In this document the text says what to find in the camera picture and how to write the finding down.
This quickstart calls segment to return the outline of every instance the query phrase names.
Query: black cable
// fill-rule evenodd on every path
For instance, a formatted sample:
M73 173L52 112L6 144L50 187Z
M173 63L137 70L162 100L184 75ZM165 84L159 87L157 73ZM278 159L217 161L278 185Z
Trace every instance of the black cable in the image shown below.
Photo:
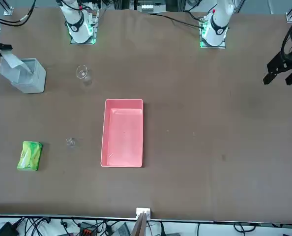
M42 236L42 233L40 233L40 231L38 230L38 225L36 224L35 220L32 218L32 219L29 219L29 221L30 222L32 221L33 223L31 223L31 224L34 225L34 229L33 229L32 233L31 233L31 236L34 235L34 232L35 231L37 231L37 233L38 233L39 236Z
M0 5L4 8L5 11L7 11L5 6L1 3L1 1L0 1Z
M32 228L32 226L33 226L33 224L31 224L30 227L28 228L28 230L26 230L26 229L27 229L27 223L28 223L29 219L30 219L30 218L27 218L27 221L26 221L26 223L25 223L25 236L27 235L27 233L29 232L29 230L30 230L30 229Z
M203 1L203 0L199 0L199 1L197 2L197 4L195 4L194 6L192 6L192 7L190 8L189 11L193 10L195 7L197 7L198 5L200 5L200 3L201 3L202 1Z
M88 9L88 10L92 11L92 8L91 8L90 6L86 6L86 5L84 5L84 4L82 4L82 8L83 8L83 9Z
M63 226L63 228L65 229L65 232L67 235L71 236L71 234L67 231L67 223L63 221L63 219L61 219L61 225Z
M190 14L190 16L191 16L194 20L197 20L197 21L200 20L200 18L195 17L190 11L185 11L185 12L188 13L188 14Z
M288 30L288 32L287 32L287 34L286 34L286 36L285 36L285 38L283 40L282 48L280 50L282 59L288 60L288 61L292 61L292 55L289 55L289 54L286 55L284 50L285 50L285 45L286 45L286 43L288 41L288 38L289 38L291 32L292 32L292 25L290 26L290 28L289 28L289 30Z
M153 235L152 235L152 231L151 231L151 226L150 226L150 224L149 224L148 221L147 221L147 224L148 224L148 226L149 226L150 235L153 236Z
M282 228L283 225L284 225L284 224L280 224L280 226L278 226L278 225L272 224L272 226L273 226L274 228Z
M81 227L81 224L80 224L80 223L76 223L75 220L73 219L73 217L72 217L71 219L72 219L72 221L75 223L75 225L77 225L78 228Z
M190 27L196 27L196 28L204 29L202 26L196 26L196 25L193 25L193 24L186 23L186 22L184 22L184 21L179 21L179 20L177 20L177 19L175 19L175 18L172 18L172 17L170 17L170 16L165 16L165 15L160 15L160 14L150 14L150 15L154 15L154 16L162 16L162 17L168 18L168 19L170 19L170 20L172 20L172 21L176 21L176 22L179 22L179 23L181 23L181 24L185 24L186 26L190 26Z
M167 236L166 232L165 232L164 224L161 221L160 221L160 225L161 225L161 234L160 234L160 236Z
M2 1L5 3L5 5L6 5L8 8L10 8L10 5L8 4L7 1L5 1L5 0L2 0Z
M253 226L252 229L250 229L250 230L245 230L241 223L236 223L236 222L234 223L234 229L235 229L237 232L242 233L243 236L245 236L245 233L253 232L253 231L255 230L255 228L256 228L256 226Z
M217 4L215 4L210 10L208 10L208 13L209 13L212 9L214 9L215 6L217 6Z
M119 220L118 221L116 221L116 222L114 222L113 224L111 224L111 225L108 225L107 223L106 223L106 225L108 226L108 227L112 227L113 225L115 225L116 223L118 223L118 222L120 222ZM106 232L107 232L107 228L105 229L105 231L100 235L100 236L103 236L104 234L106 234Z
M6 25L6 26L14 26L14 27L24 25L24 24L28 21L28 19L30 18L31 14L32 14L32 12L33 12L33 10L34 10L35 3L36 3L36 0L33 1L33 4L32 4L32 6L31 6L29 12L27 13L26 16L24 16L24 17L26 17L26 20L25 20L23 23L18 24L18 25L12 25L12 24L15 24L15 23L19 23L19 22L21 22L21 20L18 20L18 21L7 21L7 20L4 20L4 19L1 19L1 18L0 18L0 24L2 24L2 25Z
M199 229L200 229L200 223L197 224L197 231L196 231L196 236L199 236Z

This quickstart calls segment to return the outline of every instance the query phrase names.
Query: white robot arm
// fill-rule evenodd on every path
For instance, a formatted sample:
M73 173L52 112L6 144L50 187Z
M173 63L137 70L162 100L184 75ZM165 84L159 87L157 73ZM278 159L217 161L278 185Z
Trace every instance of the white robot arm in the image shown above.
M77 0L56 1L64 14L69 33L74 41L85 43L93 35L93 31L88 27L89 13L79 8Z
M225 39L228 23L234 12L233 0L218 0L213 12L207 15L207 27L202 35L204 41L212 46L219 46Z

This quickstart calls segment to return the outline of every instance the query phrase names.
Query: clear glass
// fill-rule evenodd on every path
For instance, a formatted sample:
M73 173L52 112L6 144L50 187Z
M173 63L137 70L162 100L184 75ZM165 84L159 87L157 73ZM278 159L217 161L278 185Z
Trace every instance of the clear glass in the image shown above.
M67 138L66 144L70 147L74 147L75 146L75 139L74 138Z
M92 84L90 72L85 65L80 65L77 67L76 76L83 82L85 86L89 86Z

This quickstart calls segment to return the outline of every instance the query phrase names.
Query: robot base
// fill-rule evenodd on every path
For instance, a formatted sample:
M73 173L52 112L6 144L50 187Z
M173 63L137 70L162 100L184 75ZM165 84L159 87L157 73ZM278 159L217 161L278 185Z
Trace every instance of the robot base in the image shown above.
M206 43L205 40L203 40L202 35L205 34L205 32L206 32L207 21L208 21L207 16L204 16L199 21L200 26L204 27L204 29L200 29L200 47L201 48L221 48L221 49L225 49L226 48L225 41L223 41L219 46L213 47L213 46L210 46L208 43Z
M71 37L71 44L75 45L94 45L97 41L97 31L98 31L98 21L99 21L99 8L98 6L94 5L91 6L93 8L92 14L86 14L85 20L88 18L88 29L90 32L93 32L92 36L85 42L85 43L77 43Z

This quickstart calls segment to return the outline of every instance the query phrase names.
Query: floor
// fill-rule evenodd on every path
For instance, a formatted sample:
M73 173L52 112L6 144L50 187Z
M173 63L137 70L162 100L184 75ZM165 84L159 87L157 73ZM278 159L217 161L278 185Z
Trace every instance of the floor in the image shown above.
M9 221L11 224L15 223L19 218L0 218L0 228L4 225L5 222ZM75 220L76 223L81 223L82 220ZM72 235L76 235L79 232L79 228L72 220L64 220L67 223L67 231ZM85 222L89 224L95 225L95 221L85 220ZM115 223L114 221L108 222L108 225ZM124 221L115 223L112 227L113 232L115 232ZM26 219L19 225L17 231L19 232L19 236L25 235L25 224ZM134 222L126 222L128 226L129 232L132 232L134 227ZM149 225L151 227L151 231L149 227L146 228L146 236L160 236L161 235L161 226L159 222L150 221ZM237 232L232 225L212 225L212 224L200 224L199 233L197 232L198 224L196 223L167 223L164 222L164 230L167 236L242 236L242 233ZM252 227L244 227L245 230L249 230ZM60 219L52 219L49 224L46 222L40 224L38 227L40 234L43 236L62 236L66 235L66 231L61 225ZM27 232L27 235L31 235L33 227L30 231ZM292 229L290 228L273 228L273 227L256 227L254 231L250 233L245 233L246 236L282 236L288 235L292 236Z

